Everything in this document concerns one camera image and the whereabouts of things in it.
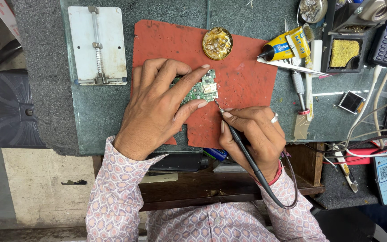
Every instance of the sponge holder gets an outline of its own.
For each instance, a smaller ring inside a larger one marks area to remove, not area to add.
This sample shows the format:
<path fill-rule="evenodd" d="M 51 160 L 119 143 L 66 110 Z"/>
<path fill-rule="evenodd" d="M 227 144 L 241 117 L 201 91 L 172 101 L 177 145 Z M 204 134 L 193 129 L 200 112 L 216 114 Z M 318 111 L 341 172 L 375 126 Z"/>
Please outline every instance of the sponge holder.
<path fill-rule="evenodd" d="M 344 67 L 330 67 L 332 55 L 332 43 L 334 40 L 357 41 L 359 43 L 359 53 L 357 56 L 351 58 Z M 364 52 L 366 48 L 365 35 L 328 35 L 325 50 L 322 55 L 322 72 L 325 73 L 358 73 L 361 72 L 364 62 Z"/>

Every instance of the yellow glue tube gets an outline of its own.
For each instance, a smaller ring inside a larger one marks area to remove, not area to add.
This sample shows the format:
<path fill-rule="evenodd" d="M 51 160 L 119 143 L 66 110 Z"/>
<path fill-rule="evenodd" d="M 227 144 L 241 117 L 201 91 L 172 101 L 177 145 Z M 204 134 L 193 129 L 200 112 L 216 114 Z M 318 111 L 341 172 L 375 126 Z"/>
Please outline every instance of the yellow glue tube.
<path fill-rule="evenodd" d="M 299 57 L 304 58 L 310 56 L 310 48 L 308 47 L 307 39 L 304 34 L 302 26 L 290 30 L 277 38 L 266 43 L 262 47 L 262 53 L 258 57 L 264 58 L 266 61 L 275 61 L 295 57 L 286 41 L 286 36 L 289 35 L 295 44 L 295 48 L 298 51 Z"/>

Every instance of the hand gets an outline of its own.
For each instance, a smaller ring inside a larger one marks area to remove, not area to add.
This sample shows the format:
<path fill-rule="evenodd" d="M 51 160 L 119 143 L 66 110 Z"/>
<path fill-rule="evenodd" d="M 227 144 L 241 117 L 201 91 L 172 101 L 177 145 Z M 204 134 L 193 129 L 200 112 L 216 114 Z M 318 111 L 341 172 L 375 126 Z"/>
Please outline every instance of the hand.
<path fill-rule="evenodd" d="M 149 59 L 132 72 L 132 97 L 125 109 L 114 147 L 124 156 L 142 161 L 176 134 L 186 119 L 207 105 L 203 99 L 180 103 L 209 70 L 203 65 L 192 71 L 173 59 Z M 171 89 L 176 75 L 183 76 Z"/>
<path fill-rule="evenodd" d="M 267 106 L 242 109 L 227 108 L 223 113 L 219 138 L 220 145 L 231 157 L 253 177 L 252 168 L 232 138 L 229 125 L 244 133 L 251 146 L 246 146 L 267 182 L 274 179 L 279 166 L 279 157 L 286 145 L 285 133 L 278 122 L 271 123 L 274 113 Z"/>

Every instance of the red cable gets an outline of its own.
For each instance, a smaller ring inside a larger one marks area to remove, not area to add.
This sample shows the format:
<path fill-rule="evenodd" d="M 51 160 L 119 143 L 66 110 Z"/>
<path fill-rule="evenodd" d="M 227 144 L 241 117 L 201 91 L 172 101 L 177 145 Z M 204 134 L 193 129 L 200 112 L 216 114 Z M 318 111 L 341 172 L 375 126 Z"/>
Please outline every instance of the red cable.
<path fill-rule="evenodd" d="M 385 152 L 387 152 L 387 149 L 386 149 L 386 150 L 379 151 L 379 152 L 374 153 L 374 154 L 382 154 L 382 153 L 385 153 Z M 352 162 L 358 162 L 358 161 L 363 160 L 363 159 L 365 159 L 365 158 L 368 158 L 368 157 L 362 157 L 362 158 L 360 158 L 360 159 L 357 159 L 357 160 L 354 160 L 354 161 L 349 161 L 349 162 L 333 162 L 333 164 L 345 164 L 345 163 L 347 164 L 347 163 L 352 163 Z"/>

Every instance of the soldering iron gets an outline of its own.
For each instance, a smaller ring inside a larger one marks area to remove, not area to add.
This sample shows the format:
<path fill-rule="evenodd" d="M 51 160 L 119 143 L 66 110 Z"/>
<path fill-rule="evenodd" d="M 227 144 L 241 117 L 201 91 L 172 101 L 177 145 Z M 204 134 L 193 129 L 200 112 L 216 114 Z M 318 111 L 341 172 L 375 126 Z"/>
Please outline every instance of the soldering iron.
<path fill-rule="evenodd" d="M 221 114 L 223 114 L 225 111 L 220 107 L 218 101 L 216 101 L 216 99 L 214 99 L 216 104 L 218 105 L 219 107 L 219 112 Z M 292 177 L 292 181 L 294 182 L 294 187 L 295 187 L 295 198 L 294 198 L 294 202 L 290 205 L 290 206 L 285 206 L 283 205 L 278 199 L 277 197 L 274 195 L 274 193 L 272 192 L 270 186 L 268 185 L 268 182 L 267 180 L 265 179 L 264 175 L 262 174 L 261 170 L 258 168 L 258 165 L 256 164 L 255 160 L 253 160 L 250 152 L 247 150 L 246 146 L 244 145 L 244 143 L 242 142 L 241 140 L 241 136 L 238 132 L 238 130 L 236 130 L 234 127 L 232 127 L 231 125 L 228 125 L 229 126 L 229 130 L 231 131 L 231 134 L 232 134 L 232 138 L 235 140 L 235 142 L 238 144 L 238 146 L 240 147 L 241 151 L 243 152 L 244 156 L 246 157 L 247 159 L 247 162 L 249 162 L 253 172 L 255 173 L 255 176 L 256 178 L 258 179 L 259 183 L 262 185 L 262 187 L 265 189 L 265 191 L 268 193 L 268 195 L 270 195 L 271 199 L 281 208 L 284 208 L 284 209 L 292 209 L 296 206 L 297 202 L 298 202 L 298 186 L 297 186 L 297 182 L 295 180 L 295 174 L 293 172 L 293 169 L 292 169 L 292 165 L 291 165 L 291 162 L 289 161 L 289 158 L 287 157 L 286 153 L 283 152 L 283 155 L 285 156 L 286 158 L 286 161 L 288 163 L 288 167 L 291 171 L 291 177 Z"/>

